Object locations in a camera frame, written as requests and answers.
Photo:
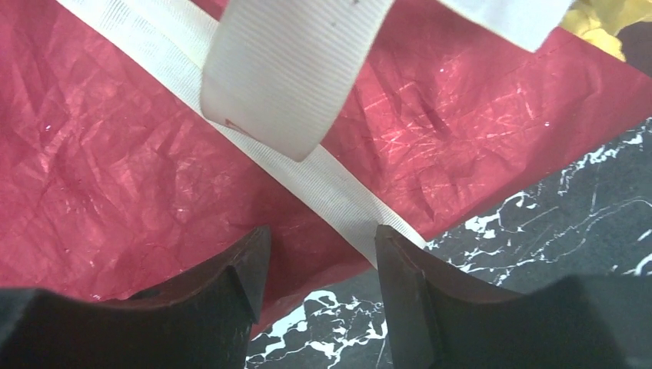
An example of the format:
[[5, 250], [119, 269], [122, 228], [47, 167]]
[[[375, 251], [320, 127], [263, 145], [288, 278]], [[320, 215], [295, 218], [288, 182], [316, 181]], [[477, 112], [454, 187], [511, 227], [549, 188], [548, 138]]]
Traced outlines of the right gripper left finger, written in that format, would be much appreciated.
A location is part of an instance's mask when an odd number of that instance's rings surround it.
[[268, 227], [124, 300], [1, 291], [3, 368], [242, 368], [261, 316]]

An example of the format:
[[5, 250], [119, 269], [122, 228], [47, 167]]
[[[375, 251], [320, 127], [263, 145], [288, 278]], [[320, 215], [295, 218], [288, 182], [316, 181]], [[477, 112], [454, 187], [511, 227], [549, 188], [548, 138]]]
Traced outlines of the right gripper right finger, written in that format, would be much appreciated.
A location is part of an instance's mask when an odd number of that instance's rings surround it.
[[482, 281], [387, 225], [375, 236], [396, 368], [649, 368], [651, 279], [571, 275], [529, 294]]

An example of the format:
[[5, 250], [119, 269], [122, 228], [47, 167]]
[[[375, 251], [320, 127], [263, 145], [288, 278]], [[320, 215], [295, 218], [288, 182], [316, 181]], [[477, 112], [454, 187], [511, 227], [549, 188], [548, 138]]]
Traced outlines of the red wrapping paper sheet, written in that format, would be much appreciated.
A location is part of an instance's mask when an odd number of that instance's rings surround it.
[[[2, 286], [124, 298], [268, 225], [267, 327], [375, 265], [62, 2], [1, 3]], [[552, 125], [488, 145], [481, 183], [510, 177], [459, 222], [650, 115], [650, 78], [580, 40], [538, 87]]]

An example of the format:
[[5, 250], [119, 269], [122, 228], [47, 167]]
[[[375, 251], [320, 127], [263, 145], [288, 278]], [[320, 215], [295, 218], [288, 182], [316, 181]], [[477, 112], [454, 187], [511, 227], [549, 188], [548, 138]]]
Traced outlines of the beige ribbon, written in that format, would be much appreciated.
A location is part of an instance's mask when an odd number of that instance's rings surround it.
[[489, 144], [549, 128], [538, 87], [584, 43], [491, 2], [64, 1], [367, 260], [379, 224], [410, 240], [502, 189]]

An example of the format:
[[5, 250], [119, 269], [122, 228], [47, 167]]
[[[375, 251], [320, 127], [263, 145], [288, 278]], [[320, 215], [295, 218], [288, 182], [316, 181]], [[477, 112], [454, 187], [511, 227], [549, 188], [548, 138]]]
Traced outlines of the yellow fake flower bunch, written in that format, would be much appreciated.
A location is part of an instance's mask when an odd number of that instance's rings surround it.
[[625, 62], [620, 31], [651, 22], [651, 0], [574, 1], [559, 24], [562, 29]]

